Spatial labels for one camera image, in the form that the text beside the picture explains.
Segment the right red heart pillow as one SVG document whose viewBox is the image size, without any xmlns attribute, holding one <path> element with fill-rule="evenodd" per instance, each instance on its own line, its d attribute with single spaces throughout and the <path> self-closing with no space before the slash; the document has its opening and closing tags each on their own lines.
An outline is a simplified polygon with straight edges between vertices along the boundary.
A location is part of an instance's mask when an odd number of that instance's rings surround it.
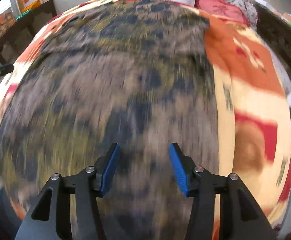
<svg viewBox="0 0 291 240">
<path fill-rule="evenodd" d="M 227 3 L 225 0 L 196 0 L 195 7 L 211 15 L 230 18 L 234 22 L 245 24 L 248 27 L 251 25 L 239 7 Z"/>
</svg>

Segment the orange red cream blanket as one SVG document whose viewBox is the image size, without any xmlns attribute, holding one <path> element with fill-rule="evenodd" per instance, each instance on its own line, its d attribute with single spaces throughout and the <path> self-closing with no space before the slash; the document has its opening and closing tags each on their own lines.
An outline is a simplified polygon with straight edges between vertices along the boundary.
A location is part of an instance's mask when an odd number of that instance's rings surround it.
<svg viewBox="0 0 291 240">
<path fill-rule="evenodd" d="M 80 12 L 119 1 L 92 0 L 45 25 L 0 84 L 0 124 L 22 78 L 51 35 Z M 210 21 L 205 50 L 213 67 L 219 175 L 237 173 L 271 224 L 282 215 L 291 187 L 291 119 L 271 54 L 256 33 L 229 18 L 176 4 Z"/>
</svg>

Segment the dark wooden side table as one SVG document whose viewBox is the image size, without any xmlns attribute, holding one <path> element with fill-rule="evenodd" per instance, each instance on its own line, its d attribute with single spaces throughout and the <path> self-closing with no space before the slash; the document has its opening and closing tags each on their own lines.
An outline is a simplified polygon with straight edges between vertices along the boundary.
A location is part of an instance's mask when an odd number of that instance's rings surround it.
<svg viewBox="0 0 291 240">
<path fill-rule="evenodd" d="M 0 63 L 14 62 L 56 15 L 54 0 L 48 0 L 17 20 L 0 37 Z"/>
</svg>

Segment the navy gold floral garment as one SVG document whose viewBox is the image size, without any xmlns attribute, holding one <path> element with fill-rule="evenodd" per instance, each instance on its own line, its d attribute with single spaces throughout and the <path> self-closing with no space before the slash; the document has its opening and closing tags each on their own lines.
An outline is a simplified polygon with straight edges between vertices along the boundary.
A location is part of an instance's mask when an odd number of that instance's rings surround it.
<svg viewBox="0 0 291 240">
<path fill-rule="evenodd" d="M 99 201 L 108 239 L 182 239 L 192 202 L 169 161 L 176 142 L 218 170 L 209 19 L 165 1 L 80 12 L 44 42 L 0 124 L 0 176 L 24 216 L 48 177 L 78 173 L 120 146 Z"/>
</svg>

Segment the yellow orange bag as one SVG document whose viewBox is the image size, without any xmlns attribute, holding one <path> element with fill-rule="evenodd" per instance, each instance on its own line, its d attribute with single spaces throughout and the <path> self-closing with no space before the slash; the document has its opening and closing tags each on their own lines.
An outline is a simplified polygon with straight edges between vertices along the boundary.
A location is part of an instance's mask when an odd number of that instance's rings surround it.
<svg viewBox="0 0 291 240">
<path fill-rule="evenodd" d="M 33 10 L 33 9 L 36 9 L 37 7 L 39 7 L 42 3 L 44 3 L 43 0 L 35 0 L 33 3 L 31 3 L 30 5 L 24 7 L 22 10 L 21 10 L 21 13 L 24 13 L 28 10 Z"/>
</svg>

